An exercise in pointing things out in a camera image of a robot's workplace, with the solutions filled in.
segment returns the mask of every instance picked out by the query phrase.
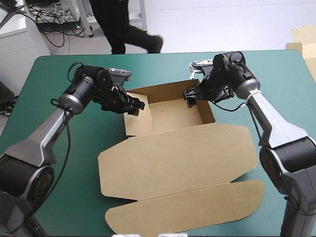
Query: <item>open cardboard box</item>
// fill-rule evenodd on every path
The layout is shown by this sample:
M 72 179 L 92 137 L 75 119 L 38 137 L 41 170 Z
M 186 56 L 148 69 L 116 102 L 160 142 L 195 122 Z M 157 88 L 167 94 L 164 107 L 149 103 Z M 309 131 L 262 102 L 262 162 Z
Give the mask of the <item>open cardboard box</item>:
M 99 156 L 102 194 L 137 200 L 106 212 L 117 234 L 181 232 L 239 220 L 259 207 L 263 182 L 231 183 L 258 165 L 249 130 L 216 124 L 207 101 L 189 109 L 182 94 L 192 87 L 186 80 L 128 92 L 145 109 L 124 115 L 129 138 Z
M 207 101 L 197 100 L 197 106 L 188 108 L 183 92 L 193 87 L 192 80 L 185 80 L 130 90 L 128 94 L 143 101 L 145 108 L 138 117 L 124 114 L 127 137 L 215 122 Z

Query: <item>black pants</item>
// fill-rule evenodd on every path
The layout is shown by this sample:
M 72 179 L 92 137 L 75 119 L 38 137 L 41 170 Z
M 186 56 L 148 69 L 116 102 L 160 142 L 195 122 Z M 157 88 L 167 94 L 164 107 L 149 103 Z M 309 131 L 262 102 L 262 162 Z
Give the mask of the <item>black pants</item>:
M 130 26 L 128 0 L 89 0 L 95 19 L 108 39 L 112 54 L 125 54 L 125 43 L 150 50 L 153 37 Z

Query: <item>black robot arm segment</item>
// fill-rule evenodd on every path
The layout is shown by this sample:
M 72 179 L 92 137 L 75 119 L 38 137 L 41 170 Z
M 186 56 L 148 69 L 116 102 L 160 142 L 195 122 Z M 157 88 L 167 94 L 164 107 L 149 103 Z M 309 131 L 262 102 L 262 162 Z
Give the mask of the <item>black robot arm segment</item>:
M 196 99 L 216 103 L 234 94 L 245 100 L 263 130 L 260 135 L 256 126 L 262 146 L 260 162 L 277 190 L 287 195 L 281 236 L 310 237 L 316 219 L 316 142 L 305 130 L 286 121 L 264 97 L 245 63 L 241 52 L 218 54 L 212 62 L 191 63 L 191 72 L 203 73 L 204 78 L 184 92 L 184 99 L 189 107 Z
M 73 84 L 59 98 L 62 106 L 69 106 L 73 114 L 79 114 L 93 100 L 104 111 L 137 116 L 145 104 L 129 96 L 122 85 L 129 80 L 131 72 L 120 69 L 82 65 L 77 68 Z

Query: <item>white floor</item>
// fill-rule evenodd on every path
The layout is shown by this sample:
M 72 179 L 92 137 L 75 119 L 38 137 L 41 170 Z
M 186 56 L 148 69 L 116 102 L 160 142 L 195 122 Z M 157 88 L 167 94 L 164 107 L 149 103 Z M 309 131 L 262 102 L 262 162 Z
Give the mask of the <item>white floor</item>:
M 291 30 L 316 24 L 316 0 L 145 0 L 148 33 L 162 35 L 162 53 L 285 49 Z M 130 0 L 130 11 L 139 10 Z M 100 28 L 94 37 L 66 36 L 47 45 L 52 55 L 110 54 Z M 62 35 L 49 36 L 55 44 Z M 146 53 L 127 45 L 126 53 Z M 6 123 L 0 116 L 0 134 Z

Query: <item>silver robot arm segment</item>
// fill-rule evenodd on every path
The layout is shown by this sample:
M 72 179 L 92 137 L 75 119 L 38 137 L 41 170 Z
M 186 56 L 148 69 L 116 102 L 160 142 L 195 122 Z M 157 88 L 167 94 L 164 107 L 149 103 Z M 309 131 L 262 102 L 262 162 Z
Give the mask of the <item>silver robot arm segment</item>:
M 72 84 L 54 100 L 58 102 L 56 110 L 28 138 L 7 148 L 0 157 L 0 228 L 3 231 L 13 237 L 47 236 L 33 214 L 45 202 L 54 182 L 53 145 L 68 121 L 80 114 L 91 100 L 101 104 L 102 110 L 137 116 L 145 104 L 124 91 L 123 82 L 130 76 L 131 72 L 126 70 L 81 64 Z

